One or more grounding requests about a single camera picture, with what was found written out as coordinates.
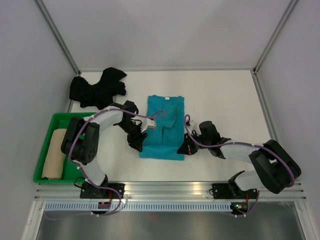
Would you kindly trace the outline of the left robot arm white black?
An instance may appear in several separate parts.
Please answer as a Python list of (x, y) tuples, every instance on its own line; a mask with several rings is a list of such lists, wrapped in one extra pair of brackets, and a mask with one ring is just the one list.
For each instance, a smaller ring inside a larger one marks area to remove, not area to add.
[(111, 126), (119, 126), (127, 134), (128, 145), (142, 152), (147, 133), (142, 131), (142, 122), (135, 123), (139, 110), (134, 102), (112, 103), (106, 109), (88, 117), (72, 117), (66, 129), (61, 152), (77, 165), (84, 176), (80, 198), (104, 199), (117, 194), (109, 187), (107, 175), (98, 160), (100, 134)]

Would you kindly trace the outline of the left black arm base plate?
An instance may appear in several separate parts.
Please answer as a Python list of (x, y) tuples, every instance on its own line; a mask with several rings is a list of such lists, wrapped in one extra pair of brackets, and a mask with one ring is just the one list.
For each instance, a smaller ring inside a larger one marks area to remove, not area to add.
[[(119, 199), (117, 193), (109, 189), (100, 189), (96, 188), (88, 182), (83, 182), (80, 188), (81, 199)], [(124, 183), (110, 183), (108, 185), (109, 188), (117, 191), (121, 198), (123, 198), (125, 193), (125, 184)]]

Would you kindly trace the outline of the teal t-shirt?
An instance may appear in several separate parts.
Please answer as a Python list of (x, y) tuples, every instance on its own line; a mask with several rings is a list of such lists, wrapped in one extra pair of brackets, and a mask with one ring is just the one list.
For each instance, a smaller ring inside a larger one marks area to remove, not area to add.
[(147, 99), (147, 115), (158, 117), (155, 129), (147, 129), (143, 141), (141, 158), (183, 161), (183, 154), (177, 151), (184, 141), (185, 99), (182, 96), (150, 95)]

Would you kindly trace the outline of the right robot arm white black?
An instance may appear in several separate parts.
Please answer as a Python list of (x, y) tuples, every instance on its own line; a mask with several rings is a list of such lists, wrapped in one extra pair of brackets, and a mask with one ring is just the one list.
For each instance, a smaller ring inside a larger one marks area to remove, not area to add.
[(302, 174), (298, 164), (276, 140), (263, 144), (234, 141), (222, 137), (211, 121), (200, 123), (199, 130), (200, 133), (187, 130), (176, 151), (178, 154), (192, 156), (200, 149), (207, 149), (214, 157), (252, 164), (252, 171), (242, 170), (228, 180), (227, 189), (234, 198), (259, 189), (279, 194), (292, 187)]

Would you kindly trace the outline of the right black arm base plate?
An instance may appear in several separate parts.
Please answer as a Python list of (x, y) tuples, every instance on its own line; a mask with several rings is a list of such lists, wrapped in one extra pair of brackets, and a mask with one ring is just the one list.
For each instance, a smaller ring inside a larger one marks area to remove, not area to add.
[(253, 200), (258, 196), (257, 189), (244, 191), (229, 183), (213, 183), (208, 192), (215, 200)]

